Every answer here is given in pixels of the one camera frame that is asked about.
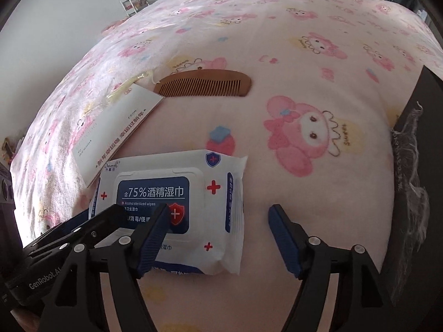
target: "blue gripper pad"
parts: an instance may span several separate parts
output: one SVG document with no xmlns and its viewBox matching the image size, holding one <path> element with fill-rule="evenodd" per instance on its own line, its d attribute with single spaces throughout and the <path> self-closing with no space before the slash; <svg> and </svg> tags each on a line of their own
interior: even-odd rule
<svg viewBox="0 0 443 332">
<path fill-rule="evenodd" d="M 146 224 L 149 224 L 151 221 L 153 223 L 151 231 L 140 248 L 140 261 L 137 266 L 137 272 L 140 276 L 151 270 L 169 230 L 169 224 L 171 223 L 169 207 L 162 208 L 159 216 L 156 216 L 154 213 Z"/>
<path fill-rule="evenodd" d="M 300 260 L 298 257 L 298 247 L 292 239 L 286 224 L 280 217 L 278 208 L 283 211 L 280 205 L 273 205 L 269 209 L 269 227 L 271 228 L 272 234 L 274 235 L 275 242 L 277 243 L 278 249 L 280 250 L 281 257 L 283 258 L 287 270 L 298 278 L 302 271 L 302 266 L 300 265 Z"/>
</svg>

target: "screw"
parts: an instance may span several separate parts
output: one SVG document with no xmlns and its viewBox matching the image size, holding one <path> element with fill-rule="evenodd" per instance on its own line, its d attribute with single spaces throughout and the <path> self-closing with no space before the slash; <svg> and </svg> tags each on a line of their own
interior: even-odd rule
<svg viewBox="0 0 443 332">
<path fill-rule="evenodd" d="M 321 243 L 321 239 L 319 239 L 318 237 L 312 236 L 312 237 L 309 237 L 308 242 L 311 245 L 318 246 Z"/>
<path fill-rule="evenodd" d="M 74 247 L 75 252 L 82 252 L 85 249 L 85 245 L 82 243 L 79 243 L 77 246 Z"/>
<path fill-rule="evenodd" d="M 119 243 L 120 245 L 127 245 L 128 243 L 130 243 L 130 241 L 131 241 L 131 237 L 129 237 L 129 236 L 123 236 L 123 237 L 120 237 L 120 238 L 119 238 L 118 243 Z"/>
<path fill-rule="evenodd" d="M 360 245 L 355 245 L 354 246 L 354 250 L 357 253 L 365 253 L 366 252 L 365 248 L 363 246 L 360 246 Z"/>
</svg>

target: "transparent plastic wrap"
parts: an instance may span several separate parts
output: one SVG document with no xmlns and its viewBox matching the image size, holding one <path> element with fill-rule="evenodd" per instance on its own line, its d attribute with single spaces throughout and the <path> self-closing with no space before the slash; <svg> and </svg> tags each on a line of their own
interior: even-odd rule
<svg viewBox="0 0 443 332">
<path fill-rule="evenodd" d="M 391 300 L 400 298 L 403 287 L 411 272 L 411 257 L 426 239 L 429 220 L 429 197 L 426 189 L 420 186 L 418 176 L 419 152 L 417 149 L 417 123 L 423 109 L 417 103 L 409 113 L 402 131 L 392 131 L 392 144 L 395 166 L 395 192 L 404 199 L 407 207 L 408 224 L 403 240 L 402 251 L 397 266 L 395 284 L 392 286 Z"/>
<path fill-rule="evenodd" d="M 135 84 L 139 79 L 144 79 L 148 77 L 151 78 L 152 83 L 155 85 L 156 83 L 154 82 L 154 72 L 152 70 L 143 71 L 142 73 L 127 79 L 119 87 L 109 93 L 102 102 L 104 105 L 103 107 L 106 107 L 111 103 L 118 101 L 118 99 L 132 86 L 132 84 Z"/>
</svg>

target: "red shield icon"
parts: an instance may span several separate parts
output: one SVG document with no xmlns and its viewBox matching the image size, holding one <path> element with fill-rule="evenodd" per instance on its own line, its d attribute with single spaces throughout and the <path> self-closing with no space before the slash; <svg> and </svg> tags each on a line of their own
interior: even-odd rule
<svg viewBox="0 0 443 332">
<path fill-rule="evenodd" d="M 175 202 L 168 206 L 171 209 L 171 223 L 177 226 L 185 216 L 185 206 L 181 206 Z"/>
</svg>

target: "blue shield logo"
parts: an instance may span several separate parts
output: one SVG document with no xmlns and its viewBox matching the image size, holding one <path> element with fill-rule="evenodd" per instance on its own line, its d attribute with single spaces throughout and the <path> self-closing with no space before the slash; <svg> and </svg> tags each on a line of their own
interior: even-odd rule
<svg viewBox="0 0 443 332">
<path fill-rule="evenodd" d="M 206 154 L 206 163 L 210 167 L 215 167 L 218 165 L 218 163 L 221 160 L 221 156 L 219 154 L 216 154 L 215 152 L 211 152 L 209 154 Z"/>
</svg>

